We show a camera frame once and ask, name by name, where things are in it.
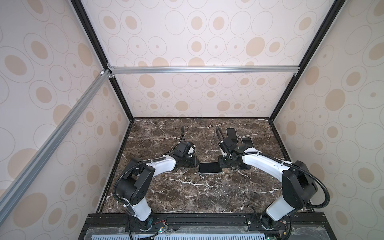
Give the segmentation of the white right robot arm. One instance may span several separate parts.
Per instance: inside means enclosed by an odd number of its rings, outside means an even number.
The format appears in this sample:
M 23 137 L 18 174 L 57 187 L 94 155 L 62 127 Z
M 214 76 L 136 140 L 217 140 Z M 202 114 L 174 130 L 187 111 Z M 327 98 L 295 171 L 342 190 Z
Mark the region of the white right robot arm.
M 281 183 L 281 195 L 259 217 L 266 229 L 272 229 L 284 216 L 303 209 L 318 191 L 314 178 L 300 161 L 286 163 L 246 145 L 221 145 L 220 148 L 223 154 L 219 160 L 221 167 L 236 169 L 242 164 L 249 165 Z

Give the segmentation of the white-edged phone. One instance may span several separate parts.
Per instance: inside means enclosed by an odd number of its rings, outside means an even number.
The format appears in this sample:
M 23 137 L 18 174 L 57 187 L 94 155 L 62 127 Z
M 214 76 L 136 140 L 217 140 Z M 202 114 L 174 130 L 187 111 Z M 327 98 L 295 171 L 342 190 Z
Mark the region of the white-edged phone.
M 238 143 L 237 131 L 235 128 L 227 128 L 226 129 L 227 137 L 232 140 L 233 143 Z

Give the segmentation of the blue-edged phone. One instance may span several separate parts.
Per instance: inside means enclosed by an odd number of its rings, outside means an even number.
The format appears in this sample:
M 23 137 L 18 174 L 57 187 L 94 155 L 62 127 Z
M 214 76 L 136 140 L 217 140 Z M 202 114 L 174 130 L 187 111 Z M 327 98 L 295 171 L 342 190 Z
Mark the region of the blue-edged phone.
M 247 147 L 254 148 L 254 144 L 251 138 L 245 137 L 245 138 L 241 138 L 241 140 L 242 140 L 242 143 Z

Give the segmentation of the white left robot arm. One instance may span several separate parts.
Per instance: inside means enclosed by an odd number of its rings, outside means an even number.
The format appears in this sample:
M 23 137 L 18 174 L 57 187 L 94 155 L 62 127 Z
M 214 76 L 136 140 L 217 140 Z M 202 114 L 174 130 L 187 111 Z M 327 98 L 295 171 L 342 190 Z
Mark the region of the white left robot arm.
M 200 164 L 196 156 L 179 158 L 172 155 L 151 160 L 133 158 L 113 187 L 115 200 L 122 203 L 140 222 L 151 219 L 152 210 L 146 201 L 146 194 L 153 177 L 181 168 L 195 168 Z

